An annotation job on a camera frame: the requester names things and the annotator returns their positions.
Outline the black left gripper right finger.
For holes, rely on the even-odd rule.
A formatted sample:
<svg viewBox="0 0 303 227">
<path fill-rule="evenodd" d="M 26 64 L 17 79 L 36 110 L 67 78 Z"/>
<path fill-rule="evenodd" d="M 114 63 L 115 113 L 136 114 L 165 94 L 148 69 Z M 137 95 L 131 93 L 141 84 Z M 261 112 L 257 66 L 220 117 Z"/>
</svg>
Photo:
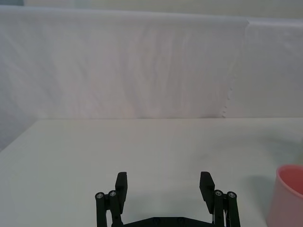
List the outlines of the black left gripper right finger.
<svg viewBox="0 0 303 227">
<path fill-rule="evenodd" d="M 201 172 L 199 189 L 212 215 L 213 227 L 241 226 L 236 193 L 223 193 L 221 190 L 216 190 L 209 172 Z"/>
</svg>

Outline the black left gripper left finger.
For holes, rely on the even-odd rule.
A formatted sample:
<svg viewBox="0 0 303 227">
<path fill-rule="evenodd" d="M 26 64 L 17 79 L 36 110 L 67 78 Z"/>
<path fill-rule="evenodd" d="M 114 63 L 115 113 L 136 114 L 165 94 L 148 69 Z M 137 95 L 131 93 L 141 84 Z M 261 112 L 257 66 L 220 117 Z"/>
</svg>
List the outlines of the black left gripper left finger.
<svg viewBox="0 0 303 227">
<path fill-rule="evenodd" d="M 96 200 L 96 221 L 97 227 L 107 227 L 107 211 L 111 212 L 112 227 L 123 227 L 121 214 L 127 195 L 127 173 L 120 172 L 116 178 L 115 189 L 108 194 L 98 192 Z"/>
</svg>

